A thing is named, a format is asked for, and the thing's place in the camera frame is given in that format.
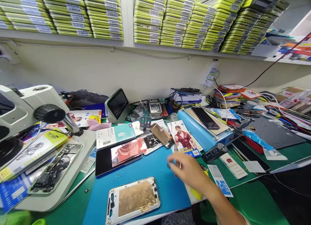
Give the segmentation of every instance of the white wall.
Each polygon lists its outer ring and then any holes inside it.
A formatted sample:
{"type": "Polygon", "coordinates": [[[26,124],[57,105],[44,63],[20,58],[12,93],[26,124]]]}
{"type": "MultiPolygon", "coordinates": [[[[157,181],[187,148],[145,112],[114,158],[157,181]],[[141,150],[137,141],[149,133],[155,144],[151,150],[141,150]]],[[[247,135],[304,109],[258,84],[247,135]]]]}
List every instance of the white wall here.
{"type": "MultiPolygon", "coordinates": [[[[160,60],[100,48],[50,47],[21,44],[13,47],[21,64],[11,66],[0,61],[0,84],[23,88],[51,84],[56,90],[90,92],[110,96],[123,88],[130,102],[139,99],[164,98],[171,87],[196,87],[210,59],[192,58],[160,60]]],[[[183,54],[141,51],[158,57],[180,57],[183,54]]],[[[252,82],[271,62],[220,59],[219,84],[252,82]]],[[[310,88],[311,67],[277,63],[249,88],[278,92],[287,86],[310,88]]]]}

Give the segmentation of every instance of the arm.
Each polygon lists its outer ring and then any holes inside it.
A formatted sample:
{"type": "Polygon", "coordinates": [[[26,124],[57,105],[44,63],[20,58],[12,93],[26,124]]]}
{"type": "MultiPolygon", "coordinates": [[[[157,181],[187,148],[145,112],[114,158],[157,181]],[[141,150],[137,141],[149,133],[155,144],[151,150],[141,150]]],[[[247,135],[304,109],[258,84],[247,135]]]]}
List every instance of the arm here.
{"type": "Polygon", "coordinates": [[[190,187],[201,192],[211,203],[221,225],[246,225],[243,216],[230,204],[221,190],[203,172],[195,158],[175,152],[167,158],[169,167],[190,187]],[[182,169],[173,160],[180,162],[182,169]]]}

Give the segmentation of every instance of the screen separator machine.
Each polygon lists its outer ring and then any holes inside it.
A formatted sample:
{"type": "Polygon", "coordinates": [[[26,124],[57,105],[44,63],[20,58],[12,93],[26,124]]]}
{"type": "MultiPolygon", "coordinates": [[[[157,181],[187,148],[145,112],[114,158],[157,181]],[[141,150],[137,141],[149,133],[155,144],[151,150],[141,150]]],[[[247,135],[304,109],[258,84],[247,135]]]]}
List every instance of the screen separator machine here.
{"type": "Polygon", "coordinates": [[[178,120],[182,120],[185,123],[189,132],[200,143],[205,152],[218,143],[226,145],[233,139],[233,128],[224,124],[206,108],[202,106],[196,107],[204,109],[208,116],[219,126],[219,129],[207,129],[191,108],[179,110],[178,120]]]}

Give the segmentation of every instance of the stacked phone boxes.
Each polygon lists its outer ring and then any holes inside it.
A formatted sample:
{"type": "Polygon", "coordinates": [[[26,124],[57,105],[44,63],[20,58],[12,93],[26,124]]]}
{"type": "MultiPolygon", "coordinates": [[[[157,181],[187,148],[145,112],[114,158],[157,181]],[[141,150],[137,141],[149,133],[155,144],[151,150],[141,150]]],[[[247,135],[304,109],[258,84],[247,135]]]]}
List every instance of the stacked phone boxes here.
{"type": "Polygon", "coordinates": [[[159,45],[167,0],[135,0],[134,42],[159,45]]]}
{"type": "Polygon", "coordinates": [[[44,3],[59,34],[93,37],[84,0],[44,0],[44,3]]]}
{"type": "Polygon", "coordinates": [[[187,32],[194,2],[195,0],[167,0],[160,45],[182,48],[194,46],[190,33],[187,32]]]}
{"type": "Polygon", "coordinates": [[[207,31],[202,50],[218,51],[230,30],[244,0],[198,0],[205,6],[216,9],[214,19],[207,31]]]}
{"type": "Polygon", "coordinates": [[[124,41],[120,0],[85,0],[95,38],[124,41]]]}
{"type": "Polygon", "coordinates": [[[57,34],[43,0],[0,0],[0,7],[5,29],[57,34]]]}

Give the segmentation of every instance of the blue cloth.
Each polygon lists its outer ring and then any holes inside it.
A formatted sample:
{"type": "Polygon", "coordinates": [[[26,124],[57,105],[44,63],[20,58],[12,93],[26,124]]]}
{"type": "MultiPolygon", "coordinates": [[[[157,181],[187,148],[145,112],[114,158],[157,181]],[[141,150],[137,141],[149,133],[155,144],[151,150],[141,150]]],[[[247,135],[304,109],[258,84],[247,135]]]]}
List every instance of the blue cloth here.
{"type": "Polygon", "coordinates": [[[166,159],[171,154],[170,148],[161,147],[129,165],[96,179],[83,224],[105,224],[109,190],[150,176],[155,178],[161,205],[139,218],[190,207],[191,202],[184,183],[175,178],[174,173],[167,167],[166,159]]]}

